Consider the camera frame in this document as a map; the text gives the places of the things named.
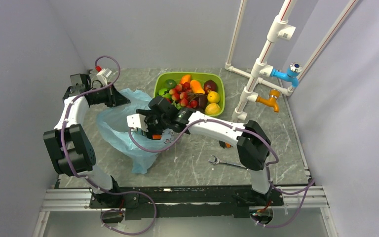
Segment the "orange fake orange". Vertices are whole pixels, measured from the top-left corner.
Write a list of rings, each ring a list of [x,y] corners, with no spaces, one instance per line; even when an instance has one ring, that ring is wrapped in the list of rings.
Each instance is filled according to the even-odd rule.
[[[162,136],[161,135],[153,135],[152,139],[153,140],[161,140]]]

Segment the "red lychee fruit cluster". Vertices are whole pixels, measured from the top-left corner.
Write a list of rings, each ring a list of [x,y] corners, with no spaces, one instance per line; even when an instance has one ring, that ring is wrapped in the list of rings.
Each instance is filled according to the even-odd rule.
[[[178,110],[184,107],[193,109],[198,107],[197,95],[192,92],[190,83],[177,84],[175,88],[168,90],[166,95]]]

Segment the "blue plastic bag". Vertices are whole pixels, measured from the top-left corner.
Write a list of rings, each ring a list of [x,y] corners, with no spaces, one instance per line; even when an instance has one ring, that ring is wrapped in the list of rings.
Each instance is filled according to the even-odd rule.
[[[141,90],[122,89],[120,94],[130,100],[129,104],[107,108],[96,116],[96,124],[102,138],[115,149],[133,161],[133,173],[145,174],[155,162],[158,154],[138,148],[128,135],[127,116],[135,114],[137,109],[147,110],[152,99]]]

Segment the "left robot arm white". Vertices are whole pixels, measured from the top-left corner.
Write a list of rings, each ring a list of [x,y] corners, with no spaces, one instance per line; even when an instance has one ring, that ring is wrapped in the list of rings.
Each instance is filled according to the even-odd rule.
[[[116,207],[122,201],[122,193],[115,179],[97,164],[95,151],[82,124],[92,105],[104,104],[109,108],[130,103],[109,81],[113,72],[103,69],[96,75],[98,88],[93,86],[90,75],[71,75],[69,86],[62,98],[64,109],[55,127],[43,134],[54,170],[58,174],[85,180],[96,195],[103,195],[103,202]]]

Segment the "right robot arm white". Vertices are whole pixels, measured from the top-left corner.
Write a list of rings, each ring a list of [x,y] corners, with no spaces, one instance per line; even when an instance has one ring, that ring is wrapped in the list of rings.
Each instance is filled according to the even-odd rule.
[[[156,96],[149,102],[149,109],[137,109],[135,114],[129,115],[127,125],[131,131],[152,140],[159,140],[165,130],[171,129],[179,136],[203,135],[236,147],[240,163],[251,176],[253,201],[264,205],[271,199],[270,173],[265,165],[271,153],[271,142],[257,122],[230,122],[195,109],[177,109],[166,98]]]

